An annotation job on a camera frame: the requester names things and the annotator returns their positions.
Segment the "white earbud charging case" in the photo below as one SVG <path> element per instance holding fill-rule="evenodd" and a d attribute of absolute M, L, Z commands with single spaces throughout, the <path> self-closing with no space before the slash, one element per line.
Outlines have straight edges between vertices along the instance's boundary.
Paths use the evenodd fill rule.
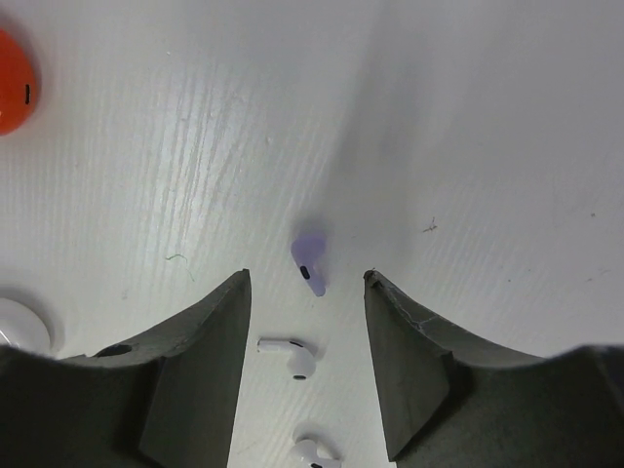
<path fill-rule="evenodd" d="M 51 352 L 51 339 L 44 322 L 29 308 L 1 299 L 1 344 L 42 355 Z"/>

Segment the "purple earbud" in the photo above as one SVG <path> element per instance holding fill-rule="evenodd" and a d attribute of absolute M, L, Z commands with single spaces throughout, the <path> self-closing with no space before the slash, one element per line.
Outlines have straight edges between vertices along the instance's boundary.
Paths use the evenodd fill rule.
<path fill-rule="evenodd" d="M 293 261 L 302 278 L 317 297 L 325 295 L 327 283 L 321 272 L 321 260 L 327 249 L 327 237 L 322 233 L 303 233 L 291 244 Z"/>

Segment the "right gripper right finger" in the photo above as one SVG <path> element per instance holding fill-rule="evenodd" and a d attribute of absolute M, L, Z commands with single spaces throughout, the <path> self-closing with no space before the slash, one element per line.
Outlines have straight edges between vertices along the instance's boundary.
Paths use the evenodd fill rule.
<path fill-rule="evenodd" d="M 623 349 L 550 358 L 481 338 L 364 276 L 388 458 L 400 467 L 619 467 Z"/>

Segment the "orange earbud charging case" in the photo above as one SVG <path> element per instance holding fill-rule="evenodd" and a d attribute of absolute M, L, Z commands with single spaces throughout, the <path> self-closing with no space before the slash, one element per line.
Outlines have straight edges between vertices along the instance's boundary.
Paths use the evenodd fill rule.
<path fill-rule="evenodd" d="M 1 136 L 22 127 L 34 113 L 40 91 L 38 63 L 29 44 L 1 28 Z"/>

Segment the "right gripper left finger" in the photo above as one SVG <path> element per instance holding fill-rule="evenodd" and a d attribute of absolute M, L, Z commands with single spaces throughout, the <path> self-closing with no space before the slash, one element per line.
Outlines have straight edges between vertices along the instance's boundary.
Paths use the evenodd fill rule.
<path fill-rule="evenodd" d="M 92 357 L 1 350 L 5 467 L 223 467 L 252 305 L 248 270 Z"/>

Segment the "white earbud lower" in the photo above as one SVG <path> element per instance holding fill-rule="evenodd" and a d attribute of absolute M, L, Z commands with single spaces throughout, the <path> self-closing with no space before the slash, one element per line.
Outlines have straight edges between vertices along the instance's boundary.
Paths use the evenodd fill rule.
<path fill-rule="evenodd" d="M 323 457 L 319 454 L 318 444 L 312 439 L 297 441 L 291 450 L 292 456 L 302 467 L 308 468 L 341 468 L 338 459 Z"/>

